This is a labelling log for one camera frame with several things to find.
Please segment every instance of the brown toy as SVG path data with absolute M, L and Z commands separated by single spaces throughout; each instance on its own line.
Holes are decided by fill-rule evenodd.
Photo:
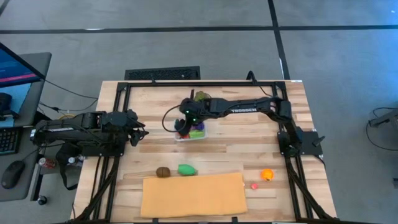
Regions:
M 170 177 L 170 169 L 167 167 L 159 167 L 156 170 L 157 177 Z

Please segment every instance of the black robotic arm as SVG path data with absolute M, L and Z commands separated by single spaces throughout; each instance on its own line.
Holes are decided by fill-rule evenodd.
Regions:
M 119 156 L 126 141 L 136 146 L 148 134 L 145 125 L 137 119 L 137 114 L 128 110 L 97 111 L 74 118 L 40 121 L 32 130 L 30 140 L 37 146 L 54 141 L 69 142 L 82 148 L 84 156 Z
M 207 98 L 194 101 L 191 98 L 186 98 L 181 102 L 179 110 L 185 115 L 185 119 L 176 121 L 174 128 L 181 135 L 187 135 L 192 126 L 207 119 L 224 118 L 233 113 L 260 112 L 286 129 L 289 135 L 290 156 L 296 156 L 301 149 L 303 131 L 295 125 L 292 118 L 292 106 L 287 100 L 262 97 L 251 100 L 228 101 L 222 98 Z

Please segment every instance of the yellow cloth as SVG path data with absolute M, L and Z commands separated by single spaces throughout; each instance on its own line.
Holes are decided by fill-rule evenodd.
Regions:
M 248 210 L 242 173 L 144 179 L 141 217 L 230 215 Z

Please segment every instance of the black keyboard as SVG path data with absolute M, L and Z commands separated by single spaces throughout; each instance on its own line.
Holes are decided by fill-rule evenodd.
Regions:
M 22 128 L 0 129 L 0 156 L 18 152 Z
M 125 80 L 199 80 L 200 67 L 150 68 L 126 70 Z

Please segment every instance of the green plastic fruit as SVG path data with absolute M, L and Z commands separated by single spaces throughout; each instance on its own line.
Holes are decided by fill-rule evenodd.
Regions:
M 204 99 L 209 99 L 211 96 L 203 91 L 198 91 L 195 93 L 195 97 L 193 98 L 194 101 L 199 102 Z
M 203 137 L 205 137 L 204 131 L 192 130 L 189 132 L 189 138 L 196 139 L 196 138 L 203 138 Z
M 180 164 L 178 165 L 178 173 L 181 175 L 195 175 L 197 170 L 190 165 Z

